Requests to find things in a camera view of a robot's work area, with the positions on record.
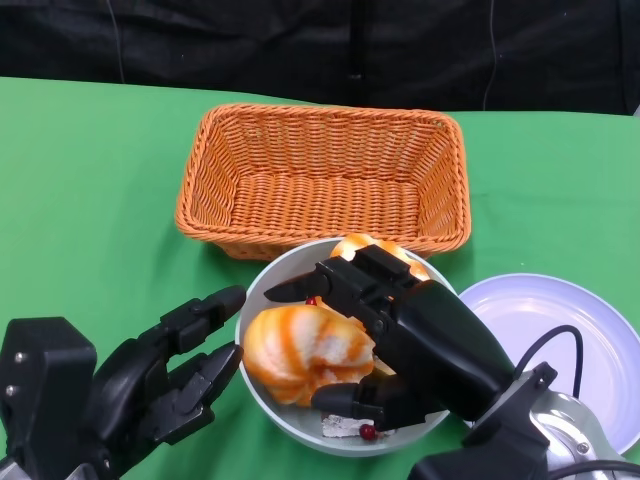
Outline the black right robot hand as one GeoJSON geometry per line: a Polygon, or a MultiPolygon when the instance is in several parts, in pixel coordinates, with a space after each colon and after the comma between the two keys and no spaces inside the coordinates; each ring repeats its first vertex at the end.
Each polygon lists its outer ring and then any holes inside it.
{"type": "Polygon", "coordinates": [[[323,260],[265,296],[280,303],[320,297],[358,319],[374,354],[393,370],[381,380],[320,388],[311,404],[327,414],[369,419],[379,431],[419,424],[443,410],[475,421],[514,380],[500,343],[455,293],[419,280],[379,246],[357,250],[352,260],[323,260]]]}

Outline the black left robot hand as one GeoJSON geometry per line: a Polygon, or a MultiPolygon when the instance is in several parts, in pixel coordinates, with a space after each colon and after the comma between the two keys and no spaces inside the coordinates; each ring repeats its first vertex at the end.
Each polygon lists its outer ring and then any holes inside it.
{"type": "Polygon", "coordinates": [[[121,344],[98,369],[87,424],[110,450],[125,453],[174,445],[211,423],[213,402],[239,368],[242,348],[230,341],[168,369],[220,330],[246,300],[241,286],[193,298],[157,325],[121,344]]]}

